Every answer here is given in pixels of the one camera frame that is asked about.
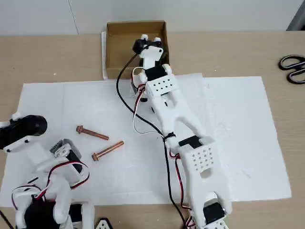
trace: scissors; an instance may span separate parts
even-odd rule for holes
[[[299,62],[298,63],[293,63],[291,65],[287,65],[287,66],[283,65],[284,62],[286,60],[289,60],[289,59],[298,60]],[[293,84],[305,84],[305,79],[304,80],[296,80],[296,79],[294,79],[294,76],[300,75],[302,73],[305,73],[305,57],[299,56],[299,55],[288,55],[288,56],[285,56],[285,57],[283,57],[279,61],[278,67],[281,70],[283,70],[283,71],[287,71],[287,70],[291,70],[291,69],[295,70],[293,72],[290,72],[287,75],[287,80],[290,83],[293,83]]]

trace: bolt head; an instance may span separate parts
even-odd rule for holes
[[[79,125],[76,127],[76,132],[78,132],[79,134],[82,133],[83,130],[84,130],[84,127],[82,125]]]
[[[96,153],[93,153],[91,157],[92,157],[92,159],[94,161],[98,161],[99,160],[98,156],[96,156]]]

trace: table surface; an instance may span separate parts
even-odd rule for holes
[[[168,33],[175,74],[207,77],[262,76],[292,198],[233,203],[232,229],[299,228],[305,217],[305,86],[289,84],[277,68],[287,54],[305,56],[305,32]],[[100,35],[0,37],[0,120],[16,111],[23,83],[102,79]],[[0,154],[0,177],[6,156]],[[14,211],[2,208],[11,222]],[[179,228],[171,205],[96,207],[96,220],[108,217],[115,229]],[[0,227],[6,228],[0,219]]]

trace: screw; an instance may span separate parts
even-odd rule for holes
[[[76,127],[76,131],[80,134],[80,133],[84,133],[84,134],[88,134],[88,135],[91,135],[91,136],[94,136],[94,137],[99,137],[101,139],[104,139],[104,140],[109,140],[109,137],[106,136],[106,135],[101,135],[99,133],[96,133],[92,130],[87,130],[85,129],[82,125],[79,125]]]
[[[93,153],[92,154],[92,159],[94,161],[98,161],[99,157],[104,156],[107,153],[110,153],[111,151],[115,150],[116,148],[120,147],[124,145],[123,141],[118,142],[117,144],[112,145],[111,147],[108,147],[107,149],[104,149],[103,151],[99,152],[99,153]]]

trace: brown cardboard box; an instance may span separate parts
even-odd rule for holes
[[[106,70],[109,79],[116,79],[125,64],[134,56],[132,50],[136,39],[147,34],[149,40],[160,37],[164,52],[163,63],[169,63],[165,21],[125,21],[107,23]],[[136,57],[122,74],[122,78],[130,78],[134,67],[139,66],[140,57]]]

